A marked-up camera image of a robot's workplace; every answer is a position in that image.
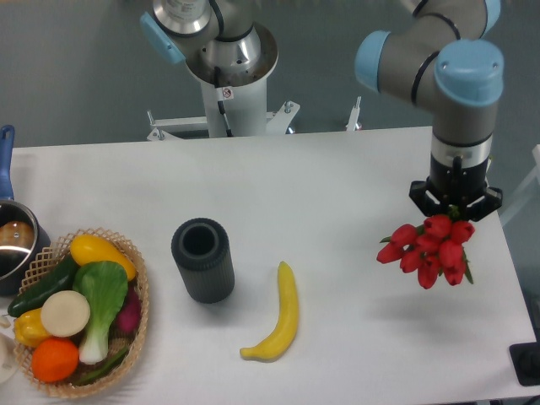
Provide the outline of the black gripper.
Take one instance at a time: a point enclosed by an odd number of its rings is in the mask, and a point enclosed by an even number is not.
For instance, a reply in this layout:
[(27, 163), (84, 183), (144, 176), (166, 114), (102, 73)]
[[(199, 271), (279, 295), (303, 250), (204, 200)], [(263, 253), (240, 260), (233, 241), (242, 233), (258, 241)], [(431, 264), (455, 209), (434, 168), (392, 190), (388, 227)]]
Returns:
[(465, 211), (465, 220), (479, 222), (502, 207), (503, 191), (486, 188), (492, 139), (454, 145), (431, 137), (428, 180), (413, 181), (408, 192), (425, 217), (444, 213), (444, 204)]

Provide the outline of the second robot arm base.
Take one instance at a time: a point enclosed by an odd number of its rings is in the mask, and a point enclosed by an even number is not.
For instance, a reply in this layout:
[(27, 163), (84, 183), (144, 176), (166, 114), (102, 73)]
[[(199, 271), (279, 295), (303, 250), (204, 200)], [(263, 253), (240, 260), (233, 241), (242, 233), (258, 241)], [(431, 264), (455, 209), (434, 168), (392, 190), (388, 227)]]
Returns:
[(254, 20), (251, 1), (153, 1), (139, 23), (162, 59), (186, 64), (216, 88), (254, 84), (278, 62), (277, 43)]

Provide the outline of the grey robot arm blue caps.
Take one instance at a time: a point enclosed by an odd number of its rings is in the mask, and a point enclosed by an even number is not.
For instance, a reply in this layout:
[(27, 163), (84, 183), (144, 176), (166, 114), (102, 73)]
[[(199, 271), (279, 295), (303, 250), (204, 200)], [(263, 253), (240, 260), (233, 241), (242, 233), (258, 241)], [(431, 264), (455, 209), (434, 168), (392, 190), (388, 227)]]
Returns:
[(430, 169), (409, 196), (427, 217), (453, 213), (478, 222), (503, 192), (486, 174), (505, 61), (485, 40), (499, 1), (409, 1), (415, 21), (401, 34), (377, 30), (362, 41), (354, 72), (364, 86), (433, 116)]

